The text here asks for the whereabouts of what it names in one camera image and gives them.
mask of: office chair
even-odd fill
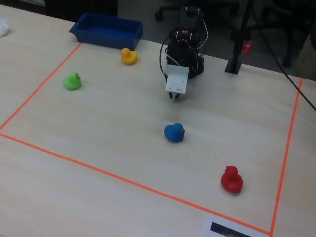
[[[247,27],[247,37],[250,38],[250,31],[258,29],[285,28],[288,36],[287,52],[283,59],[285,68],[292,66],[292,47],[294,30],[303,31],[307,34],[310,31],[310,24],[306,24],[307,20],[313,21],[315,17],[316,4],[315,0],[273,0],[273,4],[267,4],[261,11],[258,25]],[[278,20],[267,21],[269,14],[278,17]]]
[[[187,4],[175,4],[162,6],[158,11],[155,12],[155,20],[162,21],[163,20],[163,12],[164,11],[179,11],[182,6],[197,6],[203,10],[204,14],[207,14],[209,11],[218,9],[218,8],[230,8],[230,14],[236,15],[239,11],[239,3],[231,2],[227,0],[217,0],[215,2],[206,2],[205,0],[189,0]],[[230,29],[237,30],[236,26],[234,26],[231,22],[224,19],[223,17],[217,15],[218,18]]]

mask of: green rubber duck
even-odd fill
[[[70,73],[68,77],[63,79],[64,87],[67,90],[77,90],[81,87],[81,77],[78,73]]]

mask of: floor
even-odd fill
[[[144,25],[143,39],[150,40],[157,43],[162,43],[166,35],[172,28],[176,26],[177,12],[166,12],[163,22],[156,22],[154,19],[154,13],[162,5],[168,5],[173,3],[180,3],[180,0],[119,0],[118,1],[118,16],[123,18],[140,20]],[[245,0],[239,0],[241,2],[240,11],[237,16],[232,17],[232,22],[236,22],[236,25],[241,25],[242,16],[246,7]],[[257,16],[260,15],[262,9],[262,1],[256,1],[255,11]],[[220,12],[223,16],[229,17],[229,10],[225,9]],[[213,57],[230,59],[232,57],[232,51],[234,42],[230,41],[231,31],[223,26],[221,22],[210,17],[207,26],[209,29],[209,40],[206,44],[206,55]],[[286,54],[287,36],[285,30],[265,30],[264,31],[268,41],[270,42],[273,50],[275,51],[279,61],[282,62],[283,57]],[[295,33],[295,45],[293,49],[293,66],[286,69],[290,75],[295,74],[295,65],[298,55],[305,42],[306,35],[302,33]],[[249,56],[242,56],[243,63],[256,66],[272,71],[280,72],[277,64],[273,60],[270,53],[267,51],[267,47],[260,38],[258,31],[252,32],[252,49]]]

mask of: orange tape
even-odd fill
[[[298,86],[299,89],[301,89],[302,83],[303,83],[303,78],[300,79],[300,84]],[[279,206],[279,203],[280,203],[280,197],[281,197],[281,193],[282,193],[282,186],[283,186],[283,181],[284,181],[284,175],[285,175],[288,151],[290,149],[292,131],[293,131],[293,126],[294,126],[295,115],[296,115],[296,110],[297,110],[297,104],[298,104],[299,97],[300,97],[300,93],[297,91],[295,104],[294,104],[294,108],[293,108],[293,113],[292,113],[290,129],[289,129],[288,136],[287,136],[287,142],[286,142],[286,148],[285,148],[285,153],[284,153],[284,160],[283,160],[282,172],[281,172],[281,177],[280,177],[280,183],[279,183],[279,186],[278,186],[278,191],[277,191],[277,196],[276,196],[276,204],[275,204],[275,209],[273,211],[273,217],[272,217],[272,222],[271,222],[271,227],[270,227],[269,236],[271,236],[271,237],[273,235],[273,231],[274,231],[275,224],[276,224],[277,210],[278,210],[278,206]]]
[[[57,154],[57,153],[54,153],[54,152],[48,151],[48,150],[46,150],[46,149],[43,149],[43,148],[37,147],[37,146],[35,146],[35,145],[32,145],[32,144],[30,144],[30,143],[27,143],[27,142],[21,141],[21,140],[19,140],[19,139],[16,139],[16,138],[13,138],[13,137],[10,137],[10,136],[7,136],[7,135],[4,135],[4,134],[2,134],[2,133],[0,133],[0,136],[1,136],[1,137],[4,137],[4,138],[7,138],[7,139],[10,139],[10,140],[12,140],[12,141],[15,141],[15,142],[21,143],[21,144],[23,144],[23,145],[26,145],[26,146],[32,147],[32,148],[37,149],[37,150],[39,150],[39,151],[42,151],[42,152],[48,153],[48,154],[50,154],[50,155],[53,155],[53,156],[59,157],[59,158],[61,158],[61,159],[65,159],[65,160],[70,161],[70,162],[72,162],[72,163],[75,163],[75,164],[78,164],[78,165],[84,166],[84,167],[86,167],[86,168],[93,169],[93,170],[95,170],[95,171],[97,171],[97,172],[100,172],[100,173],[103,173],[103,174],[109,175],[109,176],[111,176],[111,177],[113,177],[113,178],[116,178],[116,179],[122,180],[122,181],[127,182],[127,183],[132,184],[132,185],[135,185],[135,186],[137,186],[137,187],[139,187],[139,188],[146,189],[146,190],[148,190],[148,191],[150,191],[150,192],[153,192],[153,193],[155,193],[155,194],[159,194],[159,195],[164,196],[164,197],[166,197],[166,198],[169,198],[169,199],[172,199],[172,200],[178,201],[178,202],[180,202],[180,203],[182,203],[182,204],[185,204],[185,205],[188,205],[188,206],[194,207],[194,208],[196,208],[196,209],[199,209],[199,210],[202,210],[202,211],[205,211],[205,212],[208,212],[208,213],[211,213],[211,214],[214,214],[214,215],[217,215],[217,216],[223,217],[223,218],[225,218],[225,219],[227,219],[227,220],[230,220],[230,221],[233,221],[233,222],[235,222],[235,223],[241,224],[241,225],[243,225],[243,226],[249,227],[249,228],[251,228],[251,229],[254,229],[254,230],[256,230],[256,231],[262,232],[262,233],[264,233],[264,234],[267,234],[267,235],[269,234],[269,232],[268,232],[268,231],[262,230],[262,229],[260,229],[260,228],[258,228],[258,227],[253,226],[253,225],[250,225],[250,224],[247,224],[247,223],[245,223],[245,222],[242,222],[242,221],[239,221],[239,220],[237,220],[237,219],[234,219],[234,218],[232,218],[232,217],[229,217],[229,216],[226,216],[226,215],[220,214],[220,213],[218,213],[218,212],[215,212],[215,211],[209,210],[209,209],[207,209],[207,208],[204,208],[204,207],[201,207],[201,206],[195,205],[195,204],[190,203],[190,202],[188,202],[188,201],[185,201],[185,200],[179,199],[179,198],[177,198],[177,197],[171,196],[171,195],[169,195],[169,194],[163,193],[163,192],[161,192],[161,191],[158,191],[158,190],[152,189],[152,188],[150,188],[150,187],[147,187],[147,186],[145,186],[145,185],[142,185],[142,184],[136,183],[136,182],[134,182],[134,181],[132,181],[132,180],[129,180],[129,179],[123,178],[123,177],[121,177],[121,176],[118,176],[118,175],[116,175],[116,174],[113,174],[113,173],[107,172],[107,171],[105,171],[105,170],[99,169],[99,168],[94,167],[94,166],[92,166],[92,165],[85,164],[85,163],[80,162],[80,161],[77,161],[77,160],[75,160],[75,159],[71,159],[71,158],[68,158],[68,157],[62,156],[62,155],[60,155],[60,154]]]
[[[42,84],[39,85],[39,87],[26,99],[26,101],[23,102],[22,105],[4,122],[4,124],[0,127],[0,131],[13,119],[14,116],[28,103],[28,101],[41,89],[41,87],[48,82],[48,80],[60,69],[61,66],[64,65],[64,63],[80,48],[82,43],[80,43],[68,56],[64,59],[64,61],[59,64],[59,66],[46,78],[45,81],[42,82]]]

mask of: black cable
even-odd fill
[[[168,78],[168,75],[163,71],[162,69],[162,63],[161,63],[161,54],[162,54],[162,48],[163,46],[166,44],[168,38],[170,37],[170,34],[168,34],[167,38],[163,41],[162,45],[161,45],[161,48],[160,48],[160,55],[159,55],[159,63],[160,63],[160,69],[162,71],[162,73],[164,74],[164,77],[166,78],[166,81],[167,81],[167,78]]]
[[[256,25],[259,25],[258,23],[258,20],[257,20],[257,17],[256,17],[256,14],[255,14],[255,10],[254,8],[252,7],[252,14],[253,14],[253,18],[256,22]],[[269,45],[266,37],[264,36],[262,30],[260,28],[258,28],[259,32],[260,32],[260,35],[263,39],[263,41],[265,42],[265,44],[267,45],[270,53],[272,54],[273,58],[275,59],[277,65],[280,67],[281,71],[284,73],[284,75],[287,77],[287,79],[293,84],[293,86],[297,89],[297,91],[301,94],[301,96],[307,101],[307,103],[309,103],[309,105],[316,111],[316,108],[315,106],[306,98],[306,96],[301,92],[301,90],[296,86],[296,84],[292,81],[292,79],[288,76],[288,74],[286,73],[286,71],[284,70],[284,68],[282,67],[281,63],[278,61],[275,53],[273,52],[271,46]]]

